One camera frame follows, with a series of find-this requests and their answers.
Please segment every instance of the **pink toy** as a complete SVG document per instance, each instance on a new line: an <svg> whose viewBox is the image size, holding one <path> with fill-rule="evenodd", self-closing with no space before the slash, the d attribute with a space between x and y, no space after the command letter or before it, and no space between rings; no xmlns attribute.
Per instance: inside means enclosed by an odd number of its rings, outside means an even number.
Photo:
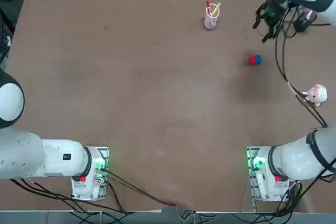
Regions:
<svg viewBox="0 0 336 224"><path fill-rule="evenodd" d="M308 92L302 92L302 94L306 96L307 101L314 103L316 107L327 99L327 90L319 84L316 84Z"/></svg>

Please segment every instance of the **metal bracket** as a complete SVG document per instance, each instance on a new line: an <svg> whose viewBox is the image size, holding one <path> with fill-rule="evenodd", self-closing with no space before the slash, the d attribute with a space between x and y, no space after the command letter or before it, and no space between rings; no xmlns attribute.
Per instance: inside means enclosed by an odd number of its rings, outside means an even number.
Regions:
<svg viewBox="0 0 336 224"><path fill-rule="evenodd" d="M261 146L248 146L246 149L247 152L247 164L248 164L248 174L250 178L250 186L251 186L251 196L252 196L252 206L253 211L257 211L257 203L256 200L260 200L260 193L258 189L258 181L252 170L252 162L253 159L257 156L259 149Z"/></svg>

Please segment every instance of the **pen holder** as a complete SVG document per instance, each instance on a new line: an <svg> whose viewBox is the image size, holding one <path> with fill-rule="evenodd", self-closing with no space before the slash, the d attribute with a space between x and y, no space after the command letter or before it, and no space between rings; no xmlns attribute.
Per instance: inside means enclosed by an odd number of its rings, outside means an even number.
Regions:
<svg viewBox="0 0 336 224"><path fill-rule="evenodd" d="M216 4L210 4L210 9L211 12L213 12L213 10L217 7ZM205 9L205 19L204 19L204 26L207 29L214 29L216 26L216 22L217 22L217 17L219 16L219 9L217 10L217 12L215 13L215 15L213 17L211 17L211 15L208 13L208 8Z"/></svg>

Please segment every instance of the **cable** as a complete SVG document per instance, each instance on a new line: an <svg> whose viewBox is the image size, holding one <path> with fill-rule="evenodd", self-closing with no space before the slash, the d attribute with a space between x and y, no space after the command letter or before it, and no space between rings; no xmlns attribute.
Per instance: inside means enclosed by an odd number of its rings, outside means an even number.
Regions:
<svg viewBox="0 0 336 224"><path fill-rule="evenodd" d="M326 24L310 24L311 26L330 26L329 23L326 23Z"/></svg>
<svg viewBox="0 0 336 224"><path fill-rule="evenodd" d="M109 223L106 223L106 224L114 224L114 223L116 223L116 222L118 222L118 221L120 222L120 220L122 220L123 218L125 218L125 217L127 217L127 216L129 216L129 215L132 215L132 214L134 214L134 213L133 213L133 212L128 213L127 215L125 215L125 216L119 218L118 220L115 220L115 221L113 221L113 222L109 222Z"/></svg>
<svg viewBox="0 0 336 224"><path fill-rule="evenodd" d="M23 190L25 191L28 191L30 193L33 193L33 194L36 194L36 195L40 195L40 196L43 196L43 197L46 197L46 198L50 198L50 199L56 199L56 200L59 200L59 198L57 197L53 197L51 195L48 195L48 194L42 194L42 193L39 193L38 191L34 191L34 190L31 190L25 186L23 186L22 184L20 184L19 182L17 182L16 180L14 179L10 179L10 181L12 181L14 184L16 184L17 186L21 187ZM64 198L64 200L70 200L70 201L76 201L76 202L82 202L82 203L85 203L85 204L89 204L89 205L92 205L92 206L95 206L95 207L101 207L101 208L105 208L105 209L108 209L108 210L112 210L112 211L116 211L116 212L120 212L123 214L122 211L119 211L119 210L116 210L114 208L111 208L111 207L108 207L108 206L103 206L103 205L100 205L100 204L95 204L95 203L92 203L90 201L85 201L85 200L80 200L80 199L72 199L72 198L68 198L62 194L57 194L58 196L61 196Z"/></svg>
<svg viewBox="0 0 336 224"><path fill-rule="evenodd" d="M133 185L133 184L127 182L125 179L121 178L121 177L118 176L117 174L115 174L115 173L113 173L113 172L111 172L111 171L109 171L109 170L107 170L107 169L101 169L101 171L102 171L102 172L107 172L107 173L111 174L112 176L116 177L117 179L119 179L119 180L123 181L124 183L126 183L128 186L130 186L130 187L132 187L133 189L135 189L136 191L138 191L138 192L140 192L140 193L146 195L147 197L149 197L149 198L155 200L155 201L158 202L158 203L164 204L164 205L166 205L166 206L176 206L175 204L170 204L170 203L167 203L167 202L165 202L165 201L163 201L163 200L160 200L160 199L154 197L153 195L147 193L147 192L144 191L144 190L141 190L139 187L137 187L137 186L135 186L135 185Z"/></svg>
<svg viewBox="0 0 336 224"><path fill-rule="evenodd" d="M217 214L214 218L212 218L211 220L205 220L205 221L201 221L200 223L198 224L208 224L212 221L214 221L215 219L218 219L220 216L222 216L223 214Z"/></svg>
<svg viewBox="0 0 336 224"><path fill-rule="evenodd" d="M69 212L71 215L76 216L77 218L81 219L81 222L80 222L80 223L86 222L86 223L89 223L89 224L94 224L94 223L88 221L87 219L88 219L89 217L91 217L92 215L96 215L97 213L93 213L93 214L91 214L91 213L89 213L89 212L86 212L86 211L85 211L83 208L81 208L76 202L73 202L73 203L75 203L75 204L82 210L82 211L78 211L78 210L77 210L76 208L74 208L71 204L67 203L64 199L58 197L57 194L52 193L51 191L47 190L46 188L44 188L44 187L41 186L40 184L36 183L36 184L37 184L39 187L41 187L43 190L40 190L40 189L38 189L38 188L35 188L34 186L31 186L31 185L30 185L29 183L27 183L24 179L21 179L21 181L22 181L26 186L28 186L28 187L31 188L31 189L35 189L36 191L42 191L42 192L45 192L45 193L49 193L49 194L54 195L55 197L57 197L58 199L60 199L62 202L64 202L65 204L67 204L70 208L72 208L72 209L73 209L74 211L76 211L76 212L84 212L84 213L88 214L88 216L85 217L85 218L83 219L83 218L79 217L78 215L75 215L74 213Z"/></svg>
<svg viewBox="0 0 336 224"><path fill-rule="evenodd" d="M289 9L287 9L285 11L284 16L283 16L282 20L279 23L279 29L282 29L282 26L284 24L285 18L288 15L289 11L290 11ZM303 96L303 94L299 90L297 90L294 87L294 85L292 85L289 82L289 80L287 78L287 75L286 75L286 72L285 72L285 61L284 61L284 59L285 59L285 44L286 44L287 32L289 30L289 27L290 27L291 23L293 22L293 19L295 17L296 12L293 14L293 16L292 16L292 18L291 18L291 20L289 22L289 25L288 25L288 27L287 27L287 29L285 31L285 34L283 36L283 43L282 43L282 69L280 68L279 61L278 61L278 49L277 49L277 46L278 46L278 35L279 34L276 36L276 41L275 41L275 59L276 59L276 64L277 64L277 67L278 67L278 69L280 71L280 74L282 75L282 77L284 78L284 80L287 82L288 86L294 91L296 99L309 111L309 113L321 124L322 127L328 127L325 119L316 110L316 108L312 104L310 104L309 102L306 102L305 101L306 99Z"/></svg>
<svg viewBox="0 0 336 224"><path fill-rule="evenodd" d="M39 191L41 193L47 193L47 194L50 194L50 195L54 195L55 197L62 197L63 199L67 199L67 197L63 196L62 194L56 194L56 193L53 193L52 191L49 191L47 190L46 188L44 188L42 185L40 185L39 183L36 183L36 182L33 182L35 185L37 185L38 187L42 188L41 189L38 189L32 185L30 185L29 183L27 183L23 178L21 179L21 181L27 186L29 187L30 189L32 190L35 190L35 191ZM86 214L90 214L89 212L86 212L77 202L75 201L72 201L80 210L81 212L84 212ZM77 211L77 212L80 212L78 211L76 208L74 208L72 205L68 204L67 202L64 202L65 204L67 204L70 208L72 208L74 211Z"/></svg>
<svg viewBox="0 0 336 224"><path fill-rule="evenodd" d="M69 212L69 214L71 214L71 215L73 215L73 216L76 216L78 219L80 219L80 220L81 220L80 223L86 222L86 223L88 223L88 224L94 224L93 222L87 220L87 218L89 218L91 215L89 215L89 216L86 217L86 218L82 218L82 217L80 217L80 216L78 216L78 215L75 215L73 212Z"/></svg>
<svg viewBox="0 0 336 224"><path fill-rule="evenodd" d="M106 183L106 184L111 188L111 190L113 191L114 198L115 198L115 201L117 202L117 205L118 205L118 207L119 207L119 210L125 212L125 210L123 209L123 207L122 207L121 204L120 204L120 201L119 201L117 192L115 191L115 189L114 189L114 187L112 186L112 184L111 184L110 182L108 182L107 180L105 180L105 183Z"/></svg>
<svg viewBox="0 0 336 224"><path fill-rule="evenodd" d="M327 182L327 183L331 183L331 180L326 180L324 178L320 178L321 181Z"/></svg>
<svg viewBox="0 0 336 224"><path fill-rule="evenodd" d="M111 215L111 214L108 214L107 212L104 212L103 213L104 215L107 215L107 216L109 216L109 217L111 217L112 219L114 219L116 222L118 222L119 224L123 224L121 221L120 221L120 219L118 219L117 217L115 217L115 216L113 216L113 215Z"/></svg>
<svg viewBox="0 0 336 224"><path fill-rule="evenodd" d="M85 218L84 218L84 220L82 220L80 223L78 223L78 224L82 224L83 222L86 222L86 220L88 219L88 218L90 218L92 215L98 215L99 214L99 212L94 212L94 213L92 213L92 214L89 214L88 216L86 216Z"/></svg>

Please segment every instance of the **table surface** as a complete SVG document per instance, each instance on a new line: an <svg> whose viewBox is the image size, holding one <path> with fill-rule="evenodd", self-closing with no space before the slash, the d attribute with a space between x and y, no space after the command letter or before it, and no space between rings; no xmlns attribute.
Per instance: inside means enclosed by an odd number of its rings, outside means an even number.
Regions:
<svg viewBox="0 0 336 224"><path fill-rule="evenodd" d="M264 0L221 2L213 31L206 0L25 0L7 71L26 106L17 128L42 138L110 147L111 169L179 206L252 211L246 147L294 141L317 127L282 80L266 28L251 28ZM328 89L319 109L335 122L330 27L287 41L286 69L301 90ZM247 57L263 62L248 67ZM70 195L68 178L38 179ZM115 183L128 210L163 206ZM68 209L1 181L0 209ZM336 212L333 185L318 182L302 212ZM112 193L101 202L115 207ZM258 203L260 211L274 204Z"/></svg>

